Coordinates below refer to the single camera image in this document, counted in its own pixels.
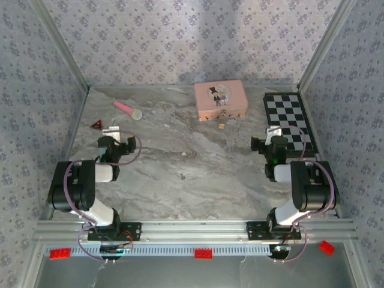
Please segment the pink toy microphone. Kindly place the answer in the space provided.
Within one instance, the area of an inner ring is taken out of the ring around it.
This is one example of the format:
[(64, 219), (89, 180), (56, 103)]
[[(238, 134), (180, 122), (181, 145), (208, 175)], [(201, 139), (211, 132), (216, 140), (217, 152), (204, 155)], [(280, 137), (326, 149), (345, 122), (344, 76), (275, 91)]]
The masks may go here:
[(120, 110), (122, 110), (123, 112), (129, 114), (131, 116), (131, 118), (136, 120), (136, 121), (140, 120), (143, 116), (142, 112), (139, 109), (132, 108), (132, 107), (127, 106), (121, 102), (114, 101), (113, 105), (115, 107), (119, 108)]

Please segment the aluminium mounting rail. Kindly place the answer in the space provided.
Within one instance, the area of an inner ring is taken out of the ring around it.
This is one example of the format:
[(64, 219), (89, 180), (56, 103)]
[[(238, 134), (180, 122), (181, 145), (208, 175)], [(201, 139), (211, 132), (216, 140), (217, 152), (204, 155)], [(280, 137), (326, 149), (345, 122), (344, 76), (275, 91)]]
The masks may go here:
[[(282, 241), (250, 241), (245, 220), (141, 220), (140, 244), (277, 244)], [(288, 243), (328, 241), (331, 243), (357, 241), (355, 225), (348, 218), (312, 218), (300, 222), (307, 237)], [(43, 220), (35, 228), (32, 241), (41, 244), (75, 244), (81, 220)]]

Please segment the aluminium frame post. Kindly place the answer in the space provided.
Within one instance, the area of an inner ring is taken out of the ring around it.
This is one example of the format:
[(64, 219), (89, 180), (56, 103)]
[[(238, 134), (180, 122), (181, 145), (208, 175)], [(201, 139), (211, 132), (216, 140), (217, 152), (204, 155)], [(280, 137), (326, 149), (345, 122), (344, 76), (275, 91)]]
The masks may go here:
[(319, 69), (332, 43), (343, 27), (348, 15), (355, 6), (357, 0), (340, 0), (333, 17), (331, 18), (327, 29), (321, 37), (309, 64), (307, 65), (300, 81), (298, 82), (298, 91), (303, 93), (309, 86), (316, 71)]

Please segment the red toy brick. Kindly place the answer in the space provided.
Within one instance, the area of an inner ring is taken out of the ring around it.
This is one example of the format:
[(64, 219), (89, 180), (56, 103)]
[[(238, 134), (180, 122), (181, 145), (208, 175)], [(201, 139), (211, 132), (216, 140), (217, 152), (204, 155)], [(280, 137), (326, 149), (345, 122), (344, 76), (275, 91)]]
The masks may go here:
[(71, 256), (71, 248), (56, 248), (52, 249), (49, 254), (50, 260), (69, 259)]
[(319, 250), (328, 256), (332, 256), (335, 251), (335, 247), (328, 241), (322, 241), (319, 244)]
[(213, 259), (213, 250), (210, 248), (196, 248), (194, 250), (195, 259), (211, 260)]

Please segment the black and white chessboard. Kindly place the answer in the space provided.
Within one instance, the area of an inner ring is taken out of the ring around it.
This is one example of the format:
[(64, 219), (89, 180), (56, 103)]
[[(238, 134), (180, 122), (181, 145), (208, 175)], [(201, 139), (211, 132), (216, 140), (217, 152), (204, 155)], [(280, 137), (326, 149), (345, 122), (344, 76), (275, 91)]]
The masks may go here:
[(314, 157), (318, 148), (300, 93), (267, 92), (263, 102), (268, 125), (285, 127), (287, 155), (299, 157), (304, 149), (305, 157)]

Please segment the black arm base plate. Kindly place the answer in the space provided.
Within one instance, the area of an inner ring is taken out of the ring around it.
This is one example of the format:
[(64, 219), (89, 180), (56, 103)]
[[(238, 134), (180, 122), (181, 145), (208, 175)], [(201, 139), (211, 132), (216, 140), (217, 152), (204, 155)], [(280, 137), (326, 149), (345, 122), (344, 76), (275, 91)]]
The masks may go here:
[(250, 241), (282, 241), (301, 240), (301, 233), (292, 226), (274, 225), (267, 221), (249, 221), (246, 224), (246, 231)]
[(118, 227), (113, 225), (90, 228), (88, 241), (130, 242), (140, 241), (142, 224), (140, 222), (122, 222)]

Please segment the pink tin box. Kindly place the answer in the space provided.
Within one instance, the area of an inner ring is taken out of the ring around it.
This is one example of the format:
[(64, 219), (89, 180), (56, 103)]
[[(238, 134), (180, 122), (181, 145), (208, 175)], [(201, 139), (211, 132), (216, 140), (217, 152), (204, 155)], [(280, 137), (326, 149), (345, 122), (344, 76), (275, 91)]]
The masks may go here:
[(245, 117), (248, 100), (241, 80), (195, 83), (193, 88), (198, 121)]

